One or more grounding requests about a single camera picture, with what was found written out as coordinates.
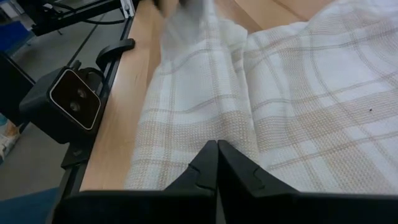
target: cloth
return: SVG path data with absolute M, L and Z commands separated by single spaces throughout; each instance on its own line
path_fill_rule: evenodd
M 167 22 L 127 189 L 166 188 L 225 139 L 299 191 L 398 194 L 395 1 L 337 1 L 251 35 L 200 2 Z

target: beige stripe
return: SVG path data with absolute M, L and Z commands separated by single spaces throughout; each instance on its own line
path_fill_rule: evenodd
M 200 121 L 192 124 L 175 124 L 172 130 L 173 142 L 179 145 L 174 150 L 182 151 L 196 151 L 198 152 L 201 147 L 209 140 L 219 140 L 222 138 L 228 138 L 228 135 L 223 133 L 224 130 L 237 130 L 239 128 L 238 136 L 230 136 L 230 138 L 236 138 L 234 141 L 246 142 L 249 138 L 248 128 L 245 126 L 245 122 L 249 119 L 247 114 L 242 111 L 231 111 L 227 113 L 220 113 L 217 117 L 211 118 L 207 121 Z M 142 132 L 137 133 L 138 139 L 145 141 L 139 141 L 136 143 L 138 147 L 164 147 L 164 136 L 169 124 L 155 121 L 145 121 L 140 124 Z M 184 145 L 192 143 L 193 148 Z
M 158 71 L 157 72 L 158 74 L 164 73 L 164 69 L 161 66 L 158 68 L 157 71 Z M 151 93 L 149 93 L 147 95 L 147 97 L 150 95 L 151 98 L 150 98 L 150 101 L 146 102 L 146 103 L 149 103 L 150 105 L 153 105 L 153 107 L 158 108 L 160 106 L 160 92 L 151 91 L 151 90 L 153 88 L 162 89 L 163 87 L 164 87 L 164 77 L 162 75 L 155 76 L 152 79 L 152 86 L 149 87 L 149 91 Z M 152 125 L 152 126 L 155 126 L 156 125 L 156 121 L 157 121 L 157 113 L 151 114 L 149 116 L 149 118 L 148 118 L 149 124 Z M 134 148 L 137 149 L 137 146 L 139 146 L 140 144 L 142 144 L 142 145 L 150 144 L 151 139 L 152 139 L 151 136 L 153 134 L 154 133 L 148 132 L 148 130 L 145 128 L 145 126 L 142 126 L 142 125 L 138 124 L 137 133 L 136 133 L 136 143 L 135 143 Z M 160 142 L 158 141 L 158 144 L 164 145 L 164 141 L 160 141 Z M 151 147 L 149 149 L 149 151 L 146 152 L 146 153 L 148 154 L 148 157 L 151 158 L 153 153 L 154 153 L 154 148 Z M 134 170 L 134 168 L 133 168 L 134 164 L 135 164 L 135 161 L 131 165 L 131 167 L 132 167 L 131 170 Z M 140 170 L 141 170 L 143 175 L 138 175 L 137 177 L 135 177 L 135 178 L 137 178 L 137 180 L 134 181 L 134 183 L 137 184 L 137 187 L 136 187 L 137 189 L 143 189 L 144 188 L 145 178 L 148 175 L 148 168 L 149 168 L 149 164 L 147 164 L 146 166 L 141 167 Z
M 310 44 L 311 47 L 313 46 L 313 36 L 310 36 Z M 350 113 L 349 110 L 347 110 L 344 106 L 342 106 L 342 104 L 338 101 L 337 97 L 333 94 L 330 93 L 326 83 L 322 80 L 322 76 L 320 74 L 319 68 L 316 64 L 315 61 L 315 57 L 314 57 L 314 51 L 310 52 L 310 59 L 311 59 L 311 63 L 312 63 L 312 67 L 313 67 L 313 71 L 315 72 L 315 76 L 319 82 L 319 84 L 322 86 L 322 88 L 329 93 L 330 98 L 333 99 L 333 101 L 336 103 L 336 106 L 338 106 L 338 109 L 341 110 L 346 117 L 348 118 L 348 122 L 347 124 L 349 125 L 357 125 L 359 126 L 358 122 L 353 118 L 353 115 Z M 317 114 L 319 117 L 319 119 L 322 119 L 323 114 Z M 307 130 L 307 133 L 310 133 L 310 138 L 314 138 L 314 135 L 318 134 L 318 133 L 327 133 L 328 128 L 330 129 L 336 129 L 339 130 L 333 134 L 329 134 L 326 135 L 327 138 L 316 138 L 313 140 L 313 142 L 315 143 L 316 147 L 319 150 L 322 150 L 323 148 L 331 148 L 333 147 L 333 145 L 336 144 L 336 142 L 351 142 L 354 143 L 349 136 L 344 132 L 344 130 L 340 127 L 339 123 L 341 122 L 336 122 L 336 119 L 324 119 L 324 123 L 321 122 L 314 122 L 314 125 L 308 125 L 307 128 L 305 128 Z M 371 138 L 371 135 L 361 126 L 359 126 L 360 130 L 362 130 L 363 133 L 365 133 L 369 138 Z M 378 142 L 372 141 L 374 143 L 374 145 L 376 147 L 378 147 L 380 149 L 380 145 L 378 144 Z M 366 157 L 366 155 L 361 152 L 355 144 L 352 144 L 349 147 L 349 150 L 347 149 L 346 151 L 344 151 L 344 153 L 351 153 L 355 154 L 356 159 L 358 161 L 361 161 L 360 163 L 356 163 L 356 167 L 360 167 L 360 165 L 362 166 L 362 169 L 366 169 L 366 172 L 370 172 L 372 174 L 375 173 L 380 173 L 379 170 L 377 169 L 377 167 Z M 350 188 L 352 188 L 353 186 L 361 186 L 361 181 L 362 178 L 358 177 L 356 175 L 356 171 L 352 169 L 352 167 L 349 166 L 344 166 L 344 162 L 345 160 L 343 158 L 341 158 L 342 153 L 340 154 L 334 154 L 334 156 L 326 156 L 323 157 L 323 159 L 326 161 L 326 163 L 329 165 L 329 167 L 331 168 L 331 173 L 332 175 L 335 177 L 336 180 L 338 180 L 338 183 L 340 185 L 340 187 L 342 189 L 346 191 L 349 191 Z M 346 179 L 342 179 L 341 177 L 349 177 L 349 181 L 345 181 Z
M 380 21 L 369 23 L 369 24 L 358 25 L 356 28 L 364 29 L 364 28 L 367 28 L 367 26 L 374 26 L 378 23 L 380 23 Z M 336 25 L 338 25 L 339 27 L 341 26 L 341 27 L 339 29 L 335 29 L 333 26 L 336 26 Z M 291 40 L 295 39 L 296 37 L 306 37 L 306 36 L 310 36 L 310 35 L 314 35 L 314 36 L 317 36 L 317 35 L 341 35 L 341 34 L 344 34 L 345 32 L 346 32 L 346 29 L 344 28 L 343 23 L 341 22 L 341 14 L 328 15 L 328 16 L 323 17 L 322 20 L 320 20 L 320 21 L 315 20 L 315 19 L 310 20 L 308 25 L 304 29 L 300 30 L 295 35 L 277 39 L 273 42 L 270 42 L 270 44 L 267 44 L 266 46 L 262 46 L 262 47 L 260 46 L 258 49 L 245 51 L 244 56 L 250 57 L 250 58 L 256 58 L 259 56 L 259 54 L 261 54 L 262 51 L 270 52 L 274 48 L 277 48 L 277 47 L 281 48 L 280 47 L 281 44 L 285 44 L 286 42 L 291 41 Z
M 397 136 L 398 133 L 395 132 L 384 136 L 378 136 L 377 140 L 396 138 Z M 335 179 L 338 180 L 339 186 L 344 190 L 344 193 L 380 192 L 380 188 L 383 188 L 382 191 L 385 194 L 396 193 L 397 190 L 385 179 L 378 168 L 357 149 L 356 146 L 358 144 L 367 142 L 371 142 L 371 140 L 365 138 L 355 142 L 335 145 L 332 149 L 327 151 L 321 151 L 316 154 L 306 155 L 276 164 L 271 166 L 268 170 L 286 169 L 294 164 L 304 161 L 314 161 L 316 158 L 321 157 L 328 161 L 329 166 L 332 167 L 331 172 Z
M 300 45 L 300 39 L 296 40 L 294 45 Z M 287 74 L 287 78 L 289 81 L 289 89 L 290 95 L 295 96 L 297 98 L 308 98 L 313 96 L 312 87 L 308 82 L 308 77 L 306 74 L 306 70 L 304 69 L 304 53 L 303 52 L 290 52 L 287 54 L 286 52 L 281 52 L 283 55 L 283 63 L 284 63 L 284 71 Z M 306 102 L 305 104 L 293 104 L 292 105 L 295 114 L 305 114 L 304 116 L 300 116 L 297 119 L 298 127 L 292 129 L 293 133 L 300 131 L 301 133 L 305 133 L 305 137 L 308 140 L 311 140 L 314 145 L 317 145 L 317 142 L 314 140 L 315 136 L 319 133 L 324 134 L 328 131 L 328 128 L 333 128 L 337 130 L 341 130 L 338 123 L 335 122 L 334 117 L 327 110 L 319 110 L 322 108 L 322 104 L 319 100 L 313 100 Z M 339 137 L 344 138 L 344 133 L 338 133 Z M 296 139 L 295 142 L 290 143 L 292 146 L 295 144 L 299 144 L 300 141 Z M 298 154 L 300 157 L 305 153 L 301 152 Z M 334 169 L 333 164 L 329 161 L 325 161 L 330 170 Z M 303 163 L 308 164 L 313 170 L 314 168 L 307 161 Z M 343 184 L 336 179 L 339 183 L 339 187 L 342 189 Z M 325 188 L 317 189 L 318 191 L 325 191 Z
M 209 22 L 205 23 L 205 35 L 206 35 L 206 39 L 210 38 L 211 34 L 213 30 L 212 30 L 212 26 Z M 208 49 L 212 49 L 214 47 L 213 41 L 210 39 L 206 40 L 206 48 Z M 209 68 L 210 68 L 210 73 L 211 73 L 211 85 L 213 87 L 213 95 L 214 96 L 219 96 L 220 95 L 220 90 L 219 90 L 219 83 L 218 83 L 218 74 L 217 74 L 217 68 L 215 65 L 215 56 L 213 55 L 213 51 L 210 51 L 209 54 L 209 59 L 208 59 L 208 63 L 209 63 Z M 220 108 L 220 104 L 219 104 L 219 99 L 216 98 L 215 99 L 215 104 L 216 107 L 218 109 L 218 112 L 221 113 L 221 108 Z
M 351 31 L 352 27 L 356 27 L 355 22 L 361 22 L 359 20 L 356 20 L 355 18 L 352 17 L 353 14 L 347 14 L 345 16 L 343 16 L 343 20 L 344 20 L 344 25 L 346 26 L 348 31 Z M 350 32 L 350 37 L 356 41 L 357 37 L 355 32 Z M 379 76 L 384 76 L 387 74 L 383 74 L 375 65 L 373 65 L 373 63 L 371 63 L 365 56 L 365 54 L 363 54 L 360 46 L 357 44 L 354 45 L 354 49 L 355 51 L 358 53 L 360 59 L 363 61 L 363 63 L 368 67 L 368 69 L 370 69 L 371 71 L 373 71 L 375 74 L 378 74 Z M 398 82 L 397 80 L 394 79 L 387 79 L 387 82 L 390 83 L 392 85 L 393 88 L 397 88 L 398 87 Z M 358 128 L 365 134 L 367 135 L 369 138 L 372 138 L 371 133 L 366 130 L 365 128 L 363 128 L 361 125 L 358 124 L 358 122 L 352 117 L 352 115 L 349 113 L 348 110 L 346 110 L 347 115 L 352 119 L 352 121 L 354 121 L 357 125 Z M 386 161 L 388 161 L 397 171 L 398 171 L 398 162 L 393 160 L 389 155 L 388 152 L 386 151 L 386 149 L 382 146 L 382 144 L 380 144 L 377 141 L 372 141 L 372 143 L 374 144 L 374 146 L 378 149 L 378 151 L 381 153 L 381 155 L 386 159 Z
M 255 43 L 257 44 L 257 46 L 259 47 L 259 40 L 256 38 L 256 36 L 254 37 L 254 40 L 255 40 Z M 296 62 L 301 62 L 302 61 L 302 57 L 300 57 L 301 55 L 297 55 L 297 56 L 298 57 L 296 58 Z M 285 93 L 283 91 L 283 86 L 281 85 L 279 77 L 278 77 L 278 75 L 276 74 L 276 72 L 274 70 L 273 64 L 271 64 L 271 62 L 269 61 L 269 58 L 266 57 L 265 55 L 263 55 L 263 58 L 264 58 L 265 63 L 268 64 L 268 66 L 269 66 L 269 70 L 271 71 L 271 75 L 272 75 L 272 77 L 274 78 L 274 80 L 276 82 L 276 87 L 277 87 L 277 89 L 279 91 L 279 94 L 281 95 L 282 98 L 284 98 Z M 287 118 L 286 108 L 284 109 L 284 115 L 283 116 L 284 116 L 284 118 Z M 256 133 L 257 133 L 257 144 L 259 146 L 259 149 L 265 148 L 265 145 L 262 145 L 260 143 L 262 136 L 261 136 L 261 134 L 260 134 L 261 132 L 259 132 L 258 127 L 256 126 L 256 124 L 255 124 L 255 129 L 256 129 Z M 291 142 L 291 146 L 294 148 L 294 150 L 297 152 L 297 154 L 300 155 L 300 156 L 304 155 L 304 152 L 302 151 L 301 147 L 297 144 L 298 141 L 295 138 L 295 135 L 294 135 L 293 131 L 290 129 L 290 126 L 287 123 L 285 123 L 285 125 L 284 125 L 284 131 L 285 131 L 285 133 L 287 135 L 287 138 L 288 138 L 289 142 Z M 306 162 L 304 162 L 303 165 L 304 165 L 304 168 L 305 168 L 308 176 L 312 180 L 312 183 L 315 185 L 315 188 L 318 191 L 324 191 L 325 187 L 322 185 L 322 183 L 321 183 L 319 177 L 317 176 L 317 173 L 314 171 L 313 167 L 310 164 L 306 163 Z
M 200 49 L 200 50 L 196 50 L 188 55 L 186 55 L 186 57 L 184 57 L 183 60 L 181 60 L 181 62 L 173 67 L 171 70 L 164 72 L 161 75 L 174 75 L 174 73 L 176 73 L 177 71 L 179 71 L 187 62 L 189 62 L 193 57 L 195 56 L 199 56 L 201 54 L 209 54 L 210 52 L 214 52 L 214 51 L 222 51 L 222 49 L 209 49 L 208 47 L 205 49 Z
M 148 169 L 150 165 L 159 166 L 161 168 L 164 167 L 166 164 L 167 167 L 186 167 L 186 163 L 184 162 L 172 162 L 172 161 L 165 161 L 160 159 L 137 159 L 132 164 L 132 167 L 135 169 Z
M 294 103 L 309 103 L 310 101 L 313 101 L 313 100 L 319 100 L 321 98 L 328 97 L 329 94 L 335 95 L 335 94 L 338 94 L 338 93 L 343 93 L 343 92 L 348 91 L 348 90 L 354 90 L 355 88 L 359 88 L 359 87 L 362 87 L 362 86 L 365 86 L 365 85 L 368 85 L 368 84 L 379 83 L 379 82 L 384 81 L 385 79 L 391 78 L 391 77 L 393 77 L 393 76 L 395 76 L 397 74 L 398 74 L 398 72 L 393 72 L 393 73 L 390 73 L 388 75 L 384 75 L 383 77 L 377 78 L 375 80 L 370 80 L 370 81 L 366 81 L 366 82 L 362 82 L 362 83 L 357 83 L 357 84 L 354 84 L 354 85 L 351 85 L 351 86 L 347 86 L 347 87 L 341 88 L 339 90 L 331 91 L 329 93 L 323 93 L 323 94 L 320 94 L 320 95 L 317 95 L 317 96 L 308 96 L 308 97 L 302 98 L 302 99 L 297 99 L 297 98 L 295 98 L 293 100 L 283 99 L 283 98 L 269 99 L 269 100 L 260 102 L 260 103 L 258 103 L 256 105 L 253 105 L 252 106 L 252 112 L 255 112 L 258 109 L 262 108 L 263 106 L 267 106 L 268 104 L 271 104 L 271 103 L 290 103 L 290 104 L 294 104 Z
M 396 33 L 397 31 L 398 31 L 398 28 L 395 28 L 395 29 L 392 29 L 392 30 L 388 30 L 388 31 L 382 32 L 382 33 L 380 33 L 380 34 L 375 34 L 375 35 L 363 37 L 363 38 L 360 38 L 360 39 L 358 39 L 358 40 L 350 41 L 350 42 L 343 43 L 343 44 L 336 44 L 336 45 L 329 45 L 329 46 L 321 46 L 321 47 L 291 47 L 291 48 L 284 48 L 284 49 L 276 50 L 276 51 L 274 51 L 274 52 L 272 52 L 272 53 L 270 53 L 270 54 L 267 54 L 266 57 L 270 57 L 271 55 L 282 54 L 282 53 L 285 53 L 285 54 L 286 54 L 286 53 L 293 53 L 293 52 L 305 52 L 305 51 L 313 51 L 313 50 L 327 50 L 327 49 L 337 49 L 337 48 L 351 47 L 352 45 L 358 45 L 358 43 L 360 43 L 360 42 L 369 41 L 369 40 L 373 40 L 373 39 L 379 38 L 379 37 L 382 36 L 382 35 L 394 34 L 394 33 Z M 295 38 L 295 37 L 298 37 L 298 35 L 292 36 L 292 37 L 288 38 L 288 40 L 289 40 L 289 41 L 292 41 L 292 39 Z M 248 54 L 251 54 L 251 52 L 252 52 L 252 51 L 246 51 L 246 52 L 244 53 L 244 54 L 245 54 L 245 57 L 246 57 L 246 56 L 247 56 L 247 57 L 250 57 L 250 55 L 248 55 Z M 253 52 L 254 55 L 251 56 L 251 57 L 258 57 L 258 53 L 259 53 L 259 52 Z M 251 75 L 251 74 L 252 74 L 252 71 L 253 71 L 259 64 L 261 64 L 264 60 L 265 60 L 265 58 L 262 57 L 262 58 L 260 58 L 260 60 L 259 60 L 257 63 L 255 63 L 251 68 L 248 68 L 248 69 L 246 70 L 247 76 Z
M 170 85 L 170 101 L 169 101 L 169 107 L 170 111 L 174 110 L 175 106 L 175 82 L 176 82 L 176 74 L 173 74 L 171 76 L 171 85 Z M 164 189 L 166 188 L 170 183 L 168 183 L 168 178 L 169 178 L 169 173 L 170 173 L 170 167 L 169 167 L 169 161 L 171 160 L 172 156 L 172 151 L 174 149 L 173 146 L 173 125 L 174 121 L 174 114 L 169 113 L 166 121 L 166 129 L 165 129 L 165 135 L 164 135 L 164 161 L 162 163 L 162 169 L 161 169 L 161 175 L 159 177 L 159 181 L 157 185 L 161 188 Z
M 355 19 L 367 23 L 369 16 L 366 12 L 363 12 L 361 9 L 354 8 L 353 16 Z M 373 35 L 379 32 L 379 29 L 393 29 L 395 27 L 394 22 L 390 20 L 389 17 L 385 17 L 382 20 L 382 23 L 378 24 L 378 26 L 373 26 L 368 29 L 365 29 L 367 35 Z M 374 54 L 378 56 L 381 60 L 392 65 L 395 68 L 398 68 L 396 63 L 396 52 L 398 51 L 398 42 L 395 37 L 396 34 L 393 35 L 382 35 L 378 39 L 372 39 L 367 42 L 369 47 L 373 50 Z
M 374 136 L 374 139 L 380 141 L 380 140 L 384 140 L 384 139 L 390 139 L 390 138 L 396 138 L 398 137 L 398 131 L 394 131 L 388 134 L 382 134 L 382 135 L 378 135 L 378 136 Z M 344 150 L 352 150 L 353 146 L 357 146 L 360 144 L 365 144 L 368 142 L 371 142 L 372 139 L 371 138 L 361 138 L 355 141 L 349 141 L 349 142 L 337 142 L 337 144 L 335 144 L 334 146 L 332 146 L 331 148 L 325 149 L 325 150 L 321 150 L 318 151 L 316 153 L 312 153 L 312 154 L 307 154 L 304 155 L 302 157 L 297 157 L 294 159 L 289 159 L 287 161 L 284 162 L 280 162 L 278 164 L 273 164 L 271 166 L 269 166 L 268 170 L 272 171 L 272 170 L 276 170 L 276 169 L 281 169 L 284 168 L 286 166 L 290 166 L 292 164 L 298 163 L 298 162 L 302 162 L 302 161 L 306 161 L 306 160 L 311 160 L 311 159 L 316 159 L 318 157 L 323 157 L 323 156 L 327 156 L 329 154 L 334 154 L 337 153 L 339 151 L 344 151 Z
M 378 94 L 375 93 L 353 101 L 344 102 L 342 105 L 348 110 L 355 111 L 352 116 L 359 125 L 398 116 L 398 101 L 391 91 Z M 369 111 L 369 105 L 372 106 L 372 111 Z M 337 126 L 328 126 L 327 122 L 329 122 L 330 119 L 327 116 L 319 116 L 319 114 L 325 114 L 325 111 L 332 115 L 335 122 L 338 123 Z M 310 122 L 304 127 L 300 124 L 300 122 L 308 120 Z M 350 123 L 350 119 L 338 105 L 288 118 L 283 116 L 268 116 L 255 122 L 259 141 L 264 141 L 261 144 L 259 143 L 264 146 L 264 148 L 261 148 L 262 151 L 290 145 L 287 136 L 283 135 L 285 133 L 285 123 L 289 126 L 289 129 L 292 130 L 298 142 L 308 141 L 311 140 L 311 138 L 319 138 L 327 134 L 335 133 L 341 129 L 357 125 Z M 325 125 L 325 128 L 318 128 L 321 124 Z M 309 129 L 308 132 L 311 135 L 309 135 L 305 129 L 303 131 L 305 127 Z M 316 130 L 318 131 L 312 131 L 311 127 L 317 127 Z

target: blue object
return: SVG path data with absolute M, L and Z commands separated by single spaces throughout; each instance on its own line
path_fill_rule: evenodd
M 0 114 L 0 126 L 5 124 L 7 124 L 7 118 L 3 114 Z
M 50 213 L 58 188 L 0 202 L 1 224 L 43 224 Z
M 8 52 L 21 42 L 25 42 L 30 32 L 20 21 L 0 25 L 0 51 Z

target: black metal frame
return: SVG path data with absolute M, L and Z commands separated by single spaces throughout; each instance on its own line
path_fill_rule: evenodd
M 396 195 L 299 192 L 224 140 L 208 141 L 165 190 L 96 190 L 53 223 L 398 223 Z
M 130 18 L 126 21 L 121 35 L 121 40 L 127 39 L 132 21 L 133 18 Z M 121 54 L 122 53 L 120 53 L 116 60 L 113 60 L 107 64 L 104 70 L 104 75 L 106 75 L 105 83 L 107 83 L 107 85 L 102 86 L 102 88 L 99 88 L 96 91 L 96 93 L 99 95 L 99 98 L 101 99 L 101 108 L 99 109 L 98 118 L 93 128 L 95 130 L 95 133 L 98 133 L 98 130 L 100 128 L 109 93 L 111 91 L 113 81 L 119 67 Z M 93 135 L 91 138 L 88 138 L 85 142 L 79 142 L 78 144 L 70 143 L 67 153 L 65 154 L 65 157 L 63 158 L 63 161 L 61 163 L 61 167 L 65 169 L 65 173 L 58 188 L 58 194 L 54 205 L 58 204 L 59 201 L 61 201 L 63 198 L 79 192 L 80 185 L 83 181 L 83 177 L 86 171 L 88 159 L 90 158 L 91 151 L 94 146 L 95 137 L 96 134 Z M 49 223 L 51 219 L 52 214 L 49 215 L 47 223 Z
M 47 34 L 120 7 L 120 0 L 98 0 L 76 8 L 74 11 L 61 13 L 58 17 L 32 25 L 32 31 L 37 36 Z

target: black cable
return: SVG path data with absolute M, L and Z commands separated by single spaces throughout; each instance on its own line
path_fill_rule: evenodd
M 60 7 L 62 9 L 68 9 L 68 10 L 72 11 L 73 13 L 76 12 L 76 9 L 74 9 L 73 7 L 67 6 L 67 5 L 59 3 L 59 2 L 51 2 L 49 4 L 51 4 L 53 6 Z M 113 25 L 113 24 L 120 24 L 120 23 L 123 23 L 125 21 L 126 21 L 125 19 L 121 19 L 121 20 L 118 20 L 118 21 L 101 22 L 101 21 L 92 21 L 92 20 L 86 19 L 86 20 L 84 20 L 82 22 L 86 22 L 86 23 L 89 23 L 89 24 L 97 24 L 97 25 Z

